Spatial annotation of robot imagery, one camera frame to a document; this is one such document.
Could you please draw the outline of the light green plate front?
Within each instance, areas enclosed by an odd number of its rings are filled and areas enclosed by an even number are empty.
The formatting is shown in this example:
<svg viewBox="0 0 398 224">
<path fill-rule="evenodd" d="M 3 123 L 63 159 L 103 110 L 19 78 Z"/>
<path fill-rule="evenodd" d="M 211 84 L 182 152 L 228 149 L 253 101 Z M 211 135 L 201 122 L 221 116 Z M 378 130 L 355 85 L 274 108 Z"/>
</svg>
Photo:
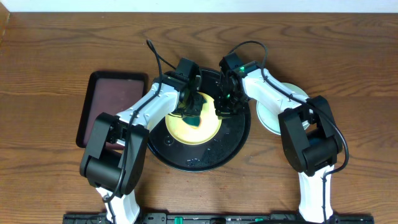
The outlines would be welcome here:
<svg viewBox="0 0 398 224">
<path fill-rule="evenodd" d="M 283 85 L 285 85 L 292 91 L 304 95 L 308 98 L 308 95 L 298 86 L 291 83 L 283 83 Z M 280 135 L 279 120 L 276 115 L 272 114 L 271 111 L 269 111 L 264 105 L 260 104 L 260 102 L 256 103 L 256 112 L 257 117 L 266 129 L 276 135 Z"/>
</svg>

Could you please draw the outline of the rectangular black sponge tray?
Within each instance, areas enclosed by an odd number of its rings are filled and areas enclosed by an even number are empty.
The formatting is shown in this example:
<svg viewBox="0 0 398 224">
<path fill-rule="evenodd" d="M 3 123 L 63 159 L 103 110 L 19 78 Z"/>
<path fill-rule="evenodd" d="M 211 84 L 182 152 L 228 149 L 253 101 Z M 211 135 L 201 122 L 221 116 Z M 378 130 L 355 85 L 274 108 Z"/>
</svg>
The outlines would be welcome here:
<svg viewBox="0 0 398 224">
<path fill-rule="evenodd" d="M 94 121 L 105 112 L 116 115 L 134 105 L 147 93 L 148 75 L 142 72 L 100 70 L 90 75 L 76 144 L 85 148 Z"/>
</svg>

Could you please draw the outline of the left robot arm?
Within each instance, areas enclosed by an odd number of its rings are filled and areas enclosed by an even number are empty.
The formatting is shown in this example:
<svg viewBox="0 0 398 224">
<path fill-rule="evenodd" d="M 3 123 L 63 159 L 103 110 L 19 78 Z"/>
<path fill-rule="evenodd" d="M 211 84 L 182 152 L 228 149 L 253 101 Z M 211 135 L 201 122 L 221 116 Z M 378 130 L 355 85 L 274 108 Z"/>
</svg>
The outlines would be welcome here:
<svg viewBox="0 0 398 224">
<path fill-rule="evenodd" d="M 168 114 L 182 110 L 198 116 L 203 98 L 198 94 L 202 75 L 167 72 L 155 79 L 150 90 L 128 109 L 99 114 L 80 163 L 87 178 L 106 205 L 105 220 L 135 223 L 141 212 L 134 189 L 144 168 L 150 132 Z"/>
</svg>

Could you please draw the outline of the green yellow sponge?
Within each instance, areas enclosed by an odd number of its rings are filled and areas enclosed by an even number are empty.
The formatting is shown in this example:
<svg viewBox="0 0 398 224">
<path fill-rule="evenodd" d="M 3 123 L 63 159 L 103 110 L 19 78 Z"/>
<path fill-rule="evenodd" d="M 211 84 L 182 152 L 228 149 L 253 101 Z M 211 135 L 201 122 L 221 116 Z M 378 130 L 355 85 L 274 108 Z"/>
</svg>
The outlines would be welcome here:
<svg viewBox="0 0 398 224">
<path fill-rule="evenodd" d="M 199 127 L 200 115 L 205 103 L 206 100 L 202 95 L 194 96 L 188 108 L 184 109 L 182 120 L 190 126 Z"/>
</svg>

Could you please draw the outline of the yellow plate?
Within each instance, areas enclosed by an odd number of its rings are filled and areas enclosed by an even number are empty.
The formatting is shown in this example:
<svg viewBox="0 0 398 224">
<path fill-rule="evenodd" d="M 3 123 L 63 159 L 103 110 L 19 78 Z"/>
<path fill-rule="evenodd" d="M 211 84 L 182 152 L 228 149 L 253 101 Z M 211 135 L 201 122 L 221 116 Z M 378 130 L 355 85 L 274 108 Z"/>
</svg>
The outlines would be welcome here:
<svg viewBox="0 0 398 224">
<path fill-rule="evenodd" d="M 177 141 L 188 144 L 198 145 L 203 144 L 213 138 L 220 130 L 222 120 L 218 118 L 215 113 L 214 99 L 201 93 L 206 103 L 200 115 L 199 127 L 194 127 L 186 124 L 181 117 L 172 116 L 168 114 L 165 117 L 165 124 L 169 133 Z"/>
</svg>

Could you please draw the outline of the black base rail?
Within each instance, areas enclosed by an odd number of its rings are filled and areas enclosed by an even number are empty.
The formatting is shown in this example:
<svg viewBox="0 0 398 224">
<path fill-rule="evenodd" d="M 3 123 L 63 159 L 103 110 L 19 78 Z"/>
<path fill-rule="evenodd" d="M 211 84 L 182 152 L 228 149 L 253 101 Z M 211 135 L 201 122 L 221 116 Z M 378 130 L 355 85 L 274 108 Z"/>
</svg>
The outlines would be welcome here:
<svg viewBox="0 0 398 224">
<path fill-rule="evenodd" d="M 104 213 L 64 214 L 63 224 L 110 223 Z M 245 224 L 245 223 L 306 223 L 293 213 L 274 213 L 270 215 L 168 215 L 166 213 L 140 214 L 138 224 Z M 332 215 L 331 224 L 374 224 L 369 215 Z"/>
</svg>

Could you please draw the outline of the round black tray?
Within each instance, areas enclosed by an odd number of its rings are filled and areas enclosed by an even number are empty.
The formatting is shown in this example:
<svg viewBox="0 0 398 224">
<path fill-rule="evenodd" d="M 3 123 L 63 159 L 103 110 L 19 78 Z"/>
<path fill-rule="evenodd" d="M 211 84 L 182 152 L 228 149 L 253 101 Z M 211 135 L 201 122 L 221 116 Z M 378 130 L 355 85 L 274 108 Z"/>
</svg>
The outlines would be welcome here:
<svg viewBox="0 0 398 224">
<path fill-rule="evenodd" d="M 216 96 L 219 88 L 219 73 L 203 68 L 199 92 Z M 251 114 L 222 118 L 217 134 L 209 141 L 188 145 L 177 141 L 167 130 L 165 118 L 150 132 L 148 147 L 163 163 L 187 172 L 204 172 L 220 167 L 230 161 L 244 146 L 248 138 Z"/>
</svg>

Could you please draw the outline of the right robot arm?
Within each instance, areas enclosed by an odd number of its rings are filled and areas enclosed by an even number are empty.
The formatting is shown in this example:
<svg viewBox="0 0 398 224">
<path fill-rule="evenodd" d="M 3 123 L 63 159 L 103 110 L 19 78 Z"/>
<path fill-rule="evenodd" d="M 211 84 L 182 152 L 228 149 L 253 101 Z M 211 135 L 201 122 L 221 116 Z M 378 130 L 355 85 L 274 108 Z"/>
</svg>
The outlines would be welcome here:
<svg viewBox="0 0 398 224">
<path fill-rule="evenodd" d="M 221 95 L 215 100 L 216 113 L 236 114 L 244 102 L 254 99 L 274 114 L 285 157 L 298 172 L 301 217 L 329 223 L 333 216 L 330 180 L 345 142 L 327 100 L 291 90 L 258 62 L 223 58 L 219 66 Z"/>
</svg>

